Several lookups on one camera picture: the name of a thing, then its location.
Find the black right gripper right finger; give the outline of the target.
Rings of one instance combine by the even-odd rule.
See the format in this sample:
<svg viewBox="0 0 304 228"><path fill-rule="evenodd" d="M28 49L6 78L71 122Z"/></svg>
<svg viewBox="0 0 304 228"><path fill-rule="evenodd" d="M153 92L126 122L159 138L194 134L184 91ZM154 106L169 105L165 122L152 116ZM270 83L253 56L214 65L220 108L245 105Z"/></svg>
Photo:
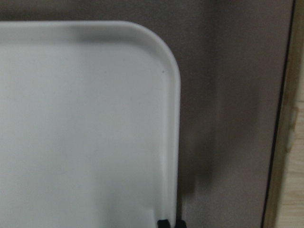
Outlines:
<svg viewBox="0 0 304 228"><path fill-rule="evenodd" d="M186 222L184 220L177 220L177 228L187 228Z"/></svg>

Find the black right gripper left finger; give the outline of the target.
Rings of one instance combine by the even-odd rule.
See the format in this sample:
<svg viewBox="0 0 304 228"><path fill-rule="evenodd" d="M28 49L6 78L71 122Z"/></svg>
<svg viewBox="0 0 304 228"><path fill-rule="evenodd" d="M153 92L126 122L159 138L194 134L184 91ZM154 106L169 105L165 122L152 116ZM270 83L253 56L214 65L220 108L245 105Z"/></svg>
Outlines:
<svg viewBox="0 0 304 228"><path fill-rule="evenodd" d="M157 228L170 228L170 223L167 219L158 220L157 221Z"/></svg>

